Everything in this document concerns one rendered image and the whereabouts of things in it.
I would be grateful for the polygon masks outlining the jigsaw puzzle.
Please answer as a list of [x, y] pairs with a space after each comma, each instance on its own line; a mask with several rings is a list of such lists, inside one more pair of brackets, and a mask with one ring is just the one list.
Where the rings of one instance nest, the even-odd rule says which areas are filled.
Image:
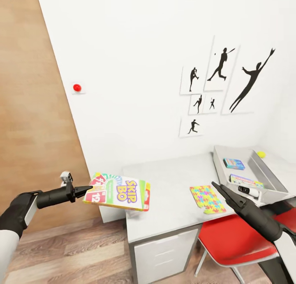
[[198, 207], [202, 208], [206, 206], [204, 213], [216, 214], [227, 212], [210, 185], [190, 187], [190, 190]]

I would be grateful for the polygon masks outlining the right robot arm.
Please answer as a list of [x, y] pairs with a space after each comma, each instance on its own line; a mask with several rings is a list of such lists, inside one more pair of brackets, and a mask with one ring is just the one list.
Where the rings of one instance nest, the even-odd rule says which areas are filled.
[[283, 223], [271, 219], [257, 207], [261, 202], [261, 191], [241, 185], [238, 190], [246, 194], [241, 196], [223, 184], [218, 185], [214, 181], [211, 184], [222, 194], [234, 212], [274, 244], [282, 259], [280, 264], [288, 284], [296, 284], [296, 232]]

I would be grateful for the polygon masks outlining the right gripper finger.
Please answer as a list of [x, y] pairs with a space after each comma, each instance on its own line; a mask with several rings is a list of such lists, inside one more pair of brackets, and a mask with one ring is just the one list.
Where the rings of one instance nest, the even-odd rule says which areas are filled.
[[[229, 197], [230, 199], [239, 207], [239, 208], [245, 208], [247, 206], [247, 203], [249, 202], [249, 199], [247, 197], [243, 197], [238, 193], [233, 192], [229, 188], [227, 188], [225, 185], [221, 184], [219, 186]], [[230, 202], [231, 203], [231, 202]]]
[[229, 202], [230, 197], [219, 187], [220, 185], [218, 185], [217, 183], [215, 183], [214, 181], [211, 182], [211, 184], [216, 188], [216, 190], [219, 191], [220, 194], [222, 194], [222, 196], [226, 199], [226, 203], [231, 205], [232, 207], [233, 204]]

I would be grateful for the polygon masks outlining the tennis ball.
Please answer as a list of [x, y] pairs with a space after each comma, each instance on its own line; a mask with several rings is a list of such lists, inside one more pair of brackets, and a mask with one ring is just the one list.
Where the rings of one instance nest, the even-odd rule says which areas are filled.
[[265, 152], [263, 151], [259, 151], [257, 154], [259, 155], [260, 158], [264, 158], [266, 156]]

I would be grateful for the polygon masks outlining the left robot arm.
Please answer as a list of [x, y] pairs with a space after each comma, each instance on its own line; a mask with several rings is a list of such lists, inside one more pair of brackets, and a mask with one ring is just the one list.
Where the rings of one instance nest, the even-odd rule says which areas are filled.
[[85, 196], [92, 185], [73, 187], [70, 171], [60, 176], [61, 188], [43, 192], [42, 190], [21, 193], [12, 200], [10, 207], [0, 216], [0, 284], [3, 284], [7, 269], [22, 237], [38, 209], [65, 203], [76, 202], [76, 198]]

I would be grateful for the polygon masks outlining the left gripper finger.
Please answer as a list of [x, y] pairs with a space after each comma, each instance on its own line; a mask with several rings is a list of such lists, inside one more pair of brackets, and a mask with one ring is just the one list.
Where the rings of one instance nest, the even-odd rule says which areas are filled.
[[73, 197], [76, 198], [76, 194], [79, 194], [81, 192], [85, 192], [88, 189], [92, 189], [92, 188], [93, 188], [92, 185], [75, 187], [75, 188], [73, 188]]
[[85, 196], [86, 192], [87, 192], [87, 191], [85, 191], [85, 192], [81, 192], [81, 193], [79, 193], [79, 194], [76, 194], [76, 198], [80, 198], [80, 197], [82, 197], [82, 196]]

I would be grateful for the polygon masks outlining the board game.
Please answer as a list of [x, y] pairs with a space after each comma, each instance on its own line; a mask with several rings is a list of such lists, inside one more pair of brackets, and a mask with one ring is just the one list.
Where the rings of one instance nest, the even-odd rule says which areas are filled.
[[233, 168], [233, 169], [241, 169], [244, 170], [245, 167], [240, 159], [228, 159], [224, 158], [224, 163], [227, 168]]
[[95, 172], [90, 183], [93, 188], [87, 190], [83, 201], [87, 204], [147, 212], [151, 184], [146, 181]]
[[230, 175], [230, 182], [264, 189], [264, 185], [261, 182], [253, 181], [251, 179], [243, 178], [234, 174]]

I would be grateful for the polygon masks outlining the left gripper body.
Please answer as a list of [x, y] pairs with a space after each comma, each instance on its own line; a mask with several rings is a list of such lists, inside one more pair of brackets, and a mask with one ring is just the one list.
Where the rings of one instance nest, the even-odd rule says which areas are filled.
[[50, 204], [53, 206], [68, 201], [75, 203], [76, 198], [73, 197], [73, 188], [72, 182], [67, 182], [66, 187], [51, 190], [49, 193]]

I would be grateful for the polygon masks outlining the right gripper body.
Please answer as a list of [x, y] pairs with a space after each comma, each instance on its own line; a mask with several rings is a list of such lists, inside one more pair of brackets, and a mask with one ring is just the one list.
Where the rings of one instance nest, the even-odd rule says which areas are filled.
[[245, 208], [239, 208], [231, 199], [229, 200], [234, 207], [230, 206], [245, 222], [247, 222], [252, 228], [260, 229], [267, 225], [268, 215], [261, 210], [257, 205], [249, 199]]

